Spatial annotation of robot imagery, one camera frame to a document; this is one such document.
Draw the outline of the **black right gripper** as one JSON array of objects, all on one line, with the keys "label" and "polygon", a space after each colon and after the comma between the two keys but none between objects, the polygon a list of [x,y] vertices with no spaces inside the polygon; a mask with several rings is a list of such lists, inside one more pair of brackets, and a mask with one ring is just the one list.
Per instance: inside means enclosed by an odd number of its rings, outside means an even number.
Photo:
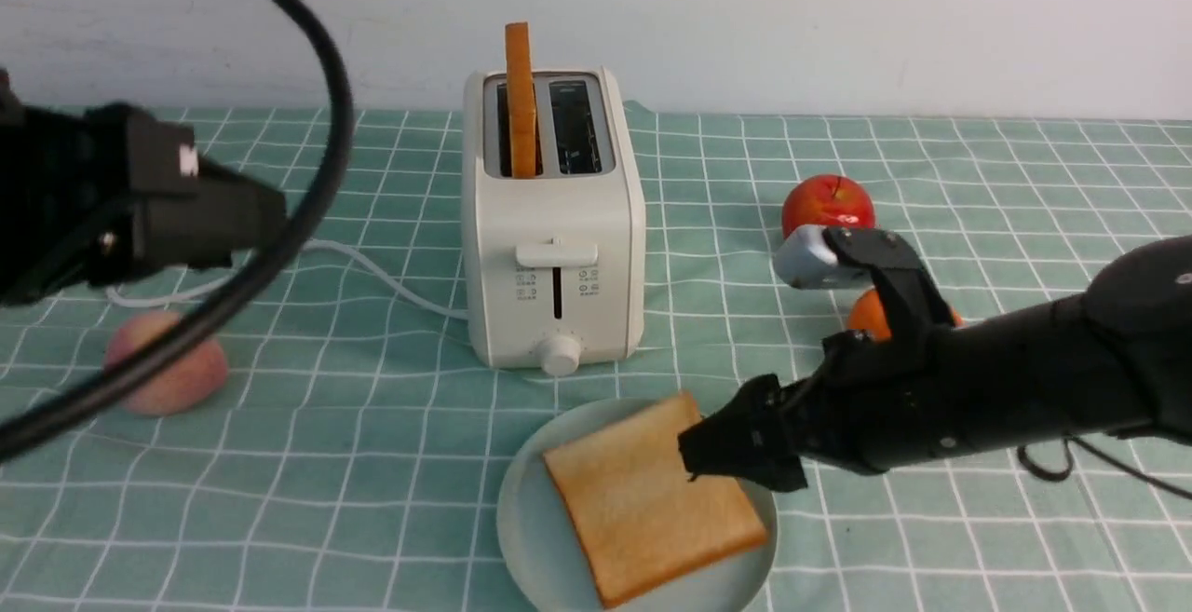
[{"label": "black right gripper", "polygon": [[[868,273],[869,289],[945,302],[905,237],[837,225],[826,241],[842,264]],[[741,480],[781,494],[806,489],[790,412],[805,427],[806,456],[861,475],[958,455],[960,437],[935,375],[935,344],[948,329],[920,341],[877,342],[845,328],[822,340],[821,366],[795,387],[783,387],[777,375],[746,381],[724,408],[678,434],[689,480]]]}]

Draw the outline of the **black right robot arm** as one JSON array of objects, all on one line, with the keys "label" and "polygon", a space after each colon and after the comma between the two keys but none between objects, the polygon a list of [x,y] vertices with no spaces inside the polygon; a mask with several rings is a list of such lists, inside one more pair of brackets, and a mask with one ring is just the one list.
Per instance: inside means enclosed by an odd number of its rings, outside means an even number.
[{"label": "black right robot arm", "polygon": [[817,460],[863,476],[1103,433],[1188,445],[1187,236],[1125,252],[1086,290],[956,326],[918,252],[880,227],[801,225],[772,258],[805,290],[873,285],[888,339],[822,340],[821,366],[759,375],[678,438],[693,477],[771,492]]}]

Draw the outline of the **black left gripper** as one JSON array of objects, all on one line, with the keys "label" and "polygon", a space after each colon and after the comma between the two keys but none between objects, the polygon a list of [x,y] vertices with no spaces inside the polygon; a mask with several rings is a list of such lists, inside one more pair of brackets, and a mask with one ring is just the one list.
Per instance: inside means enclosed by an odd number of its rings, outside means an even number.
[{"label": "black left gripper", "polygon": [[225,268],[287,222],[279,188],[205,157],[187,125],[120,101],[61,113],[10,84],[1,101],[4,307],[172,265]]}]

